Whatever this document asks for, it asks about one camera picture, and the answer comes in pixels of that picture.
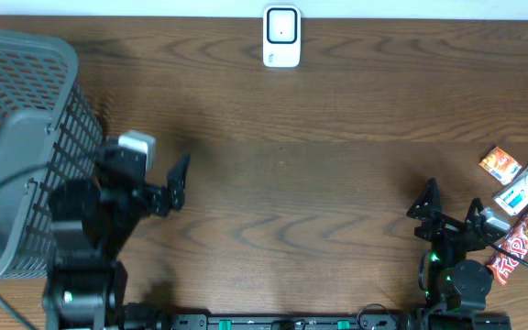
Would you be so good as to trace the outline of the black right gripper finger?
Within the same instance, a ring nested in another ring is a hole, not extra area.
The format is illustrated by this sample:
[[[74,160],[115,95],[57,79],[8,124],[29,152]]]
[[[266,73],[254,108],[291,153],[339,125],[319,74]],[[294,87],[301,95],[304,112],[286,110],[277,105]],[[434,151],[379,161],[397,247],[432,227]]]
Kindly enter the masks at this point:
[[[479,198],[474,198],[467,210],[465,217],[465,227],[481,227],[483,223],[481,212],[484,211],[484,206]]]
[[[417,220],[433,220],[442,212],[440,192],[435,178],[430,178],[420,197],[407,211],[406,216]]]

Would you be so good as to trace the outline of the white Panadol box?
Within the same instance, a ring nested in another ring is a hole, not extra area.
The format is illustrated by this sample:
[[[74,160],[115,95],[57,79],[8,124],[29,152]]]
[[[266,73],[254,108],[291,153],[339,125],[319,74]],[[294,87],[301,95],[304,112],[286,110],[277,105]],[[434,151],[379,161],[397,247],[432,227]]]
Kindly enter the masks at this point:
[[[508,215],[518,215],[528,206],[528,166],[501,192],[494,196],[494,201]]]

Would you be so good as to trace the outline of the orange small carton box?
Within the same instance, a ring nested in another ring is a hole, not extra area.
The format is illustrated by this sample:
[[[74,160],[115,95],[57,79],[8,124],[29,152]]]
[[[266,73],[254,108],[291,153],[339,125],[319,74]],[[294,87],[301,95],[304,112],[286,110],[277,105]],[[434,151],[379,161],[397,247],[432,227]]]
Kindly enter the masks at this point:
[[[500,147],[493,148],[478,164],[502,185],[511,183],[522,165]]]

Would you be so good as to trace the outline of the red Top chocolate bar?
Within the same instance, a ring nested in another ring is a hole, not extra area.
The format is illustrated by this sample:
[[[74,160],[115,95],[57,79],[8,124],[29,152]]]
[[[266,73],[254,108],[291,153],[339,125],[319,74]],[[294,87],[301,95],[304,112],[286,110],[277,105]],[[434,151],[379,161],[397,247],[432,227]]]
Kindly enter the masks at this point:
[[[524,214],[512,227],[509,234],[500,244],[500,248],[514,257],[524,259],[528,253],[528,212]],[[518,261],[506,255],[495,252],[487,267],[500,285],[506,285],[510,275],[520,265]]]

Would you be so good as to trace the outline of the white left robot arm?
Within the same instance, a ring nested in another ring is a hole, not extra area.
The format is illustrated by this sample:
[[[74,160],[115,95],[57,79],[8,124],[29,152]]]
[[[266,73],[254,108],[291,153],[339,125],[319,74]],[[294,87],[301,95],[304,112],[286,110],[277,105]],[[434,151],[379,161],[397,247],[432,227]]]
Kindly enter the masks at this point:
[[[162,186],[146,182],[147,156],[113,142],[91,153],[93,176],[71,179],[48,200],[55,249],[42,296],[48,329],[168,329],[160,308],[125,303],[127,271],[118,255],[139,221],[185,203],[189,155]]]

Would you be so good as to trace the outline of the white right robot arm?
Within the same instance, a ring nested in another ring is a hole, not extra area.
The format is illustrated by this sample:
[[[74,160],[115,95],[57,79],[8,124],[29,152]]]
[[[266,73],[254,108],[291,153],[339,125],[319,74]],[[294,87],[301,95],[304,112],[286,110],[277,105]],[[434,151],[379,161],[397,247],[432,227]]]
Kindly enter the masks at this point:
[[[436,179],[430,178],[406,216],[421,223],[416,237],[430,243],[419,271],[419,287],[426,293],[426,306],[433,313],[474,314],[486,306],[492,284],[491,272],[468,259],[472,251],[487,244],[481,237],[486,223],[480,199],[474,199],[463,221],[444,214]]]

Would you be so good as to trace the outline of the white barcode scanner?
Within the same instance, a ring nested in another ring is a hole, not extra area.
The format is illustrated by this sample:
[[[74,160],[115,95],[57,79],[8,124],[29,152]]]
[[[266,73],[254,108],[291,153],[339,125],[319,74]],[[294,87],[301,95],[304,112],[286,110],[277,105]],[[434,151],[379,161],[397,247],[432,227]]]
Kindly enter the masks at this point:
[[[294,68],[301,60],[302,14],[294,5],[269,5],[263,13],[263,64]]]

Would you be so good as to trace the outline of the grey plastic basket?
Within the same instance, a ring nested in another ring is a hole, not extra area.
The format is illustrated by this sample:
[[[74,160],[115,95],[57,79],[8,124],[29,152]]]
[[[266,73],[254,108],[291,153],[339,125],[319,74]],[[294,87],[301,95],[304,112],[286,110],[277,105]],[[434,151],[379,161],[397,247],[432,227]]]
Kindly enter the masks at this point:
[[[40,278],[54,248],[50,193],[94,171],[103,129],[59,38],[0,30],[0,279]]]

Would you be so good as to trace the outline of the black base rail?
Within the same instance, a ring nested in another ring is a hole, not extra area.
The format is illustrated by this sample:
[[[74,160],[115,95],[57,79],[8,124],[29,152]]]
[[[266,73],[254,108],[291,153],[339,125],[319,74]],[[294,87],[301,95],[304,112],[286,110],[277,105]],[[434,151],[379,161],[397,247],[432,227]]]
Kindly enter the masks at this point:
[[[450,316],[432,314],[422,321],[416,313],[396,313],[373,303],[356,314],[209,314],[165,313],[143,304],[127,307],[123,329],[160,330],[511,330],[506,315]]]

